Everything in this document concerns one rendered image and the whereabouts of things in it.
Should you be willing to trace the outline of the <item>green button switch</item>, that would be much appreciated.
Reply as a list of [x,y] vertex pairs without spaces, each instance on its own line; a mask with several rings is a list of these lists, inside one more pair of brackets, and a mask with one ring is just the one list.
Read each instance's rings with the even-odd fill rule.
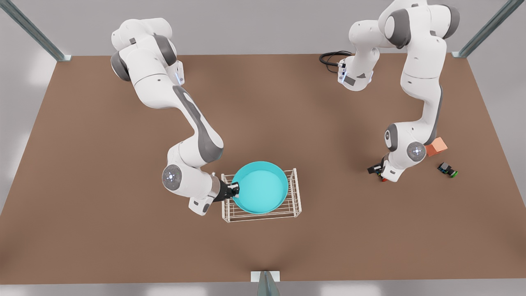
[[437,169],[442,172],[443,174],[447,174],[448,176],[450,176],[451,178],[454,178],[457,174],[458,174],[458,171],[456,170],[453,170],[452,166],[443,162],[441,163]]

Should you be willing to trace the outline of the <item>turquoise plate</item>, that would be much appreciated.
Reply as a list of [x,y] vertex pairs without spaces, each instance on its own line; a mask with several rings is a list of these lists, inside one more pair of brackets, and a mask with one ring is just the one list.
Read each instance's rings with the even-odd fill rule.
[[280,207],[289,189],[286,173],[271,162],[257,161],[239,169],[232,180],[239,193],[232,200],[245,212],[266,214]]

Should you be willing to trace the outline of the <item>silver frame post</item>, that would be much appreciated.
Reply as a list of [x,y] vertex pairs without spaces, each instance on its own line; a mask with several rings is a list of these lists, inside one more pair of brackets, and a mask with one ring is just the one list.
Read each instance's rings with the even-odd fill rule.
[[257,282],[257,296],[281,296],[276,282],[280,282],[279,271],[251,271],[251,282]]
[[0,0],[0,8],[11,17],[32,39],[34,39],[57,62],[70,61],[72,56],[65,55],[47,38],[47,36],[11,1]]
[[525,0],[507,0],[505,4],[486,22],[462,49],[452,52],[453,58],[467,58],[479,47]]

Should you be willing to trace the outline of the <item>orange cube block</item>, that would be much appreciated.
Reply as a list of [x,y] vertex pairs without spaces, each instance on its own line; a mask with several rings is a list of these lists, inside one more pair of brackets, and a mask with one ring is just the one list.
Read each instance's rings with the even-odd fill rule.
[[432,141],[432,143],[426,146],[426,152],[427,152],[428,157],[432,157],[436,154],[443,152],[444,150],[447,150],[447,148],[448,147],[445,144],[445,142],[442,140],[442,138],[436,137]]

